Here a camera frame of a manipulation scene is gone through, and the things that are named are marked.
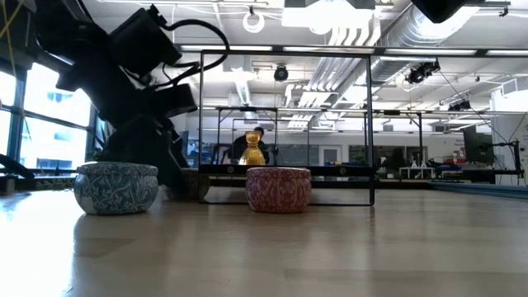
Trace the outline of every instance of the gold object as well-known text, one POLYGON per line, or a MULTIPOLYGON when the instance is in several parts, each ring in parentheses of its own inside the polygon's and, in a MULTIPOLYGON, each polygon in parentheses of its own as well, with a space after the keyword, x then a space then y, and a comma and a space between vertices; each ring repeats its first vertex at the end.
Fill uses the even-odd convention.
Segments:
POLYGON ((266 165, 266 159, 262 151, 258 148, 261 141, 261 133, 258 131, 246 132, 247 148, 240 158, 240 165, 266 165))

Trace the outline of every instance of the man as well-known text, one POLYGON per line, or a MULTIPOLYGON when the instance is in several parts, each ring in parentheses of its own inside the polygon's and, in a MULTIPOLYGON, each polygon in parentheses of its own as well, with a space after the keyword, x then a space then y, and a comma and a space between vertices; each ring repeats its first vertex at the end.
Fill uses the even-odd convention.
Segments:
MULTIPOLYGON (((264 137, 264 129, 262 127, 255 128, 255 131, 261 133, 261 139, 264 137)), ((231 159, 239 160, 247 148, 248 142, 246 141, 246 135, 242 135, 235 139, 233 142, 233 155, 231 156, 231 159)), ((262 151, 264 159, 266 159, 266 164, 268 164, 270 162, 270 154, 267 152, 266 144, 264 144, 262 140, 258 142, 258 148, 262 151)))

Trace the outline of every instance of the patterned ceramic pot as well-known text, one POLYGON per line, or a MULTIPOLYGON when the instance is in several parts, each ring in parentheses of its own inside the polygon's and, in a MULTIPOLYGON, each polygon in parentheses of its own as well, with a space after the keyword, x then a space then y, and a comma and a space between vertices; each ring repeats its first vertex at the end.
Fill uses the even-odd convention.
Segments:
POLYGON ((187 193, 179 193, 172 188, 163 186, 165 196, 170 200, 203 200, 210 187, 210 179, 206 175, 200 175, 198 169, 182 168, 181 173, 185 178, 187 193))
POLYGON ((257 167, 247 170, 247 202, 255 211, 304 212, 310 201, 312 174, 308 169, 257 167))
POLYGON ((154 166, 94 162, 77 168, 75 199, 90 215, 127 215, 149 209, 158 194, 154 166))

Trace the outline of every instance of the ceiling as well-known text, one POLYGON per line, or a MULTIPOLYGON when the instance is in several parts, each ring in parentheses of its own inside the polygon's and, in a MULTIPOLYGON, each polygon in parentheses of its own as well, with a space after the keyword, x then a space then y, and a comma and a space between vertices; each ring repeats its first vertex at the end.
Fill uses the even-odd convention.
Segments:
MULTIPOLYGON (((502 9, 482 8, 472 16, 462 28, 444 40, 442 47, 509 47, 525 48, 528 45, 528 31, 522 30, 528 25, 528 2, 510 0, 510 15, 499 17, 502 9)), ((84 0, 94 21, 106 31, 114 30, 127 17, 141 6, 135 3, 99 2, 84 0)), ((265 12, 274 13, 280 17, 283 1, 268 1, 269 8, 265 12)), ((393 0, 394 8, 380 13, 382 35, 390 32, 391 22, 409 5, 408 0, 393 0)), ((327 45, 331 34, 316 35, 308 28, 283 27, 281 21, 265 17, 265 26, 259 33, 246 31, 242 25, 245 7, 218 7, 221 15, 215 15, 212 7, 182 7, 173 5, 158 6, 163 16, 169 21, 179 21, 187 18, 197 18, 221 28, 231 45, 327 45)), ((173 42, 178 45, 210 45, 220 41, 213 34, 200 27, 188 26, 178 29, 173 36, 173 42)), ((317 69, 320 58, 300 57, 266 57, 250 56, 251 71, 255 77, 247 83, 254 97, 257 94, 272 94, 284 96, 287 86, 291 83, 306 83, 317 69), (278 64, 285 64, 290 72, 287 82, 275 82, 273 73, 278 64)), ((186 54, 184 60, 198 60, 197 54, 186 54)), ((471 94, 471 104, 475 109, 488 107, 489 91, 499 87, 496 82, 504 82, 515 75, 528 73, 528 59, 439 59, 441 71, 445 78, 434 74, 422 85, 406 90, 409 86, 403 81, 403 76, 389 82, 377 91, 375 108, 393 109, 409 108, 426 109, 438 106, 439 101, 456 97, 457 92, 471 94)), ((205 74, 204 104, 225 105, 229 102, 229 94, 237 94, 237 88, 232 81, 223 81, 223 69, 218 67, 205 74)), ((176 70, 170 69, 169 74, 175 75, 176 70)), ((199 77, 186 80, 195 88, 198 97, 199 77)))

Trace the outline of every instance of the window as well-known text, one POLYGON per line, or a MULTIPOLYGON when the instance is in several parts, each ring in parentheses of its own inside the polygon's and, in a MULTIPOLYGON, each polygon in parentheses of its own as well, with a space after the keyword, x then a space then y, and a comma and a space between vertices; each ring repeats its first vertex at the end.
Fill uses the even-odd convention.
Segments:
POLYGON ((20 163, 28 168, 76 169, 86 157, 87 131, 26 117, 20 163))
POLYGON ((0 71, 0 101, 3 105, 12 106, 15 101, 16 79, 0 71))
POLYGON ((59 74, 39 64, 27 72, 24 109, 44 116, 87 126, 90 98, 83 90, 66 92, 55 87, 59 74))
POLYGON ((7 154, 7 141, 9 140, 9 125, 11 114, 7 111, 0 111, 0 153, 7 154))

